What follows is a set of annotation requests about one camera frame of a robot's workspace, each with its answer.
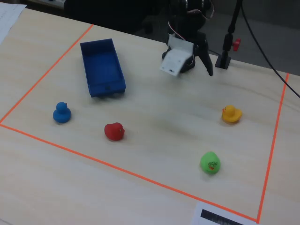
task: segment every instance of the black cable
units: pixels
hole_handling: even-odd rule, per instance
[[[249,29],[249,31],[250,31],[250,33],[251,33],[251,35],[252,35],[252,37],[253,37],[253,39],[254,39],[256,45],[257,45],[257,47],[259,48],[259,50],[261,51],[262,55],[263,55],[264,58],[266,59],[268,65],[274,70],[274,72],[275,72],[275,73],[277,74],[277,76],[283,81],[283,83],[285,83],[286,86],[287,86],[289,89],[291,89],[292,92],[295,93],[295,95],[297,95],[298,97],[300,97],[300,95],[299,95],[293,88],[291,88],[291,86],[290,86],[290,85],[282,78],[282,76],[281,76],[281,75],[276,71],[276,69],[272,66],[272,64],[271,64],[270,61],[268,60],[266,54],[263,52],[263,49],[261,48],[261,46],[259,45],[258,41],[256,40],[256,37],[254,36],[254,33],[253,33],[252,29],[250,28],[250,25],[249,25],[249,23],[248,23],[248,20],[247,20],[247,18],[246,18],[245,12],[244,12],[243,5],[241,5],[241,10],[242,10],[242,14],[243,14],[243,17],[244,17],[244,19],[245,19],[245,22],[246,22],[246,24],[247,24],[247,27],[248,27],[248,29]]]
[[[211,49],[209,49],[208,51],[210,51],[211,53],[215,53],[216,55],[220,55],[219,53],[217,53],[217,52],[215,52],[215,51],[213,51]]]

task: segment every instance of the yellow rubber duck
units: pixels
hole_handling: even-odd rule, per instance
[[[226,122],[235,123],[242,117],[241,109],[236,109],[233,105],[227,105],[222,111],[222,118]]]

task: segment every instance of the orange line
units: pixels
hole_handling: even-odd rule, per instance
[[[68,48],[68,50],[47,70],[47,72],[39,78],[39,80],[26,92],[26,94],[5,114],[5,116],[0,120],[0,124],[5,120],[5,118],[23,101],[24,98],[40,83],[45,76],[59,63],[59,61],[90,31],[93,24]]]
[[[23,132],[23,131],[21,131],[21,130],[17,130],[17,129],[15,129],[15,128],[8,127],[8,126],[3,125],[3,124],[0,124],[0,127],[3,127],[3,128],[6,128],[6,129],[9,129],[9,130],[18,132],[18,133],[20,133],[20,134],[22,134],[22,135],[26,135],[26,136],[31,137],[31,138],[33,138],[33,139],[36,139],[36,140],[38,140],[38,141],[44,142],[44,143],[46,143],[46,144],[52,145],[52,146],[54,146],[54,147],[60,148],[60,149],[62,149],[62,150],[65,150],[65,151],[68,151],[68,152],[71,152],[71,153],[74,153],[74,154],[79,155],[79,156],[81,156],[81,157],[84,157],[84,158],[93,160],[93,161],[95,161],[95,162],[101,163],[101,164],[106,165],[106,166],[109,166],[109,167],[111,167],[111,168],[120,170],[120,171],[122,171],[122,172],[124,172],[124,173],[127,173],[127,174],[130,174],[130,175],[132,175],[132,176],[138,177],[138,178],[140,178],[140,179],[142,179],[142,180],[148,181],[148,182],[150,182],[150,183],[156,184],[156,185],[161,186],[161,187],[163,187],[163,188],[166,188],[166,189],[169,189],[169,190],[171,190],[171,191],[177,192],[177,193],[179,193],[179,194],[188,196],[188,197],[190,197],[190,198],[194,198],[194,199],[199,200],[199,201],[201,201],[201,202],[204,202],[204,203],[213,205],[213,206],[218,207],[218,208],[220,208],[220,209],[226,210],[226,211],[228,211],[228,212],[234,213],[234,214],[236,214],[236,215],[238,215],[238,216],[241,216],[241,217],[244,217],[244,218],[246,218],[246,219],[249,219],[249,220],[252,220],[252,221],[256,222],[256,219],[255,219],[255,218],[249,217],[249,216],[247,216],[247,215],[245,215],[245,214],[242,214],[242,213],[240,213],[240,212],[231,210],[231,209],[226,208],[226,207],[224,207],[224,206],[221,206],[221,205],[218,205],[218,204],[216,204],[216,203],[213,203],[213,202],[207,201],[207,200],[205,200],[205,199],[199,198],[199,197],[197,197],[197,196],[195,196],[195,195],[191,195],[191,194],[186,193],[186,192],[184,192],[184,191],[180,191],[180,190],[178,190],[178,189],[175,189],[175,188],[173,188],[173,187],[170,187],[170,186],[167,186],[167,185],[165,185],[165,184],[159,183],[159,182],[157,182],[157,181],[151,180],[151,179],[149,179],[149,178],[143,177],[143,176],[141,176],[141,175],[139,175],[139,174],[137,174],[137,173],[134,173],[134,172],[131,172],[131,171],[129,171],[129,170],[123,169],[123,168],[121,168],[121,167],[118,167],[118,166],[116,166],[116,165],[107,163],[107,162],[102,161],[102,160],[100,160],[100,159],[97,159],[97,158],[94,158],[94,157],[85,155],[85,154],[80,153],[80,152],[78,152],[78,151],[74,151],[74,150],[68,149],[68,148],[63,147],[63,146],[60,146],[60,145],[58,145],[58,144],[54,144],[54,143],[52,143],[52,142],[46,141],[46,140],[41,139],[41,138],[39,138],[39,137],[36,137],[36,136],[30,135],[30,134],[27,134],[27,133],[25,133],[25,132]]]
[[[289,79],[289,74],[286,74],[285,81],[287,82],[288,79]],[[282,90],[282,94],[281,94],[280,104],[279,104],[275,128],[274,128],[273,140],[272,140],[272,145],[271,145],[271,151],[270,151],[270,155],[269,155],[268,167],[267,167],[266,177],[264,179],[264,184],[263,184],[263,189],[262,189],[262,197],[261,197],[261,201],[260,201],[259,208],[258,208],[256,223],[259,223],[259,221],[261,219],[261,214],[262,214],[262,209],[263,209],[263,201],[264,201],[266,191],[267,191],[268,179],[269,179],[271,163],[272,163],[272,158],[273,158],[273,153],[274,153],[274,147],[275,147],[276,135],[277,135],[279,119],[280,119],[280,114],[281,114],[281,108],[282,108],[283,100],[285,98],[285,89],[286,89],[286,85],[283,86],[283,90]]]

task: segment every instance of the blue rubber duck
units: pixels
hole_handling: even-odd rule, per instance
[[[53,119],[59,123],[66,123],[71,119],[71,110],[65,102],[59,102],[53,112]]]

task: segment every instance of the blue tray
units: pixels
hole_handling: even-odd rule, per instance
[[[112,39],[80,43],[92,97],[125,91],[126,85]]]

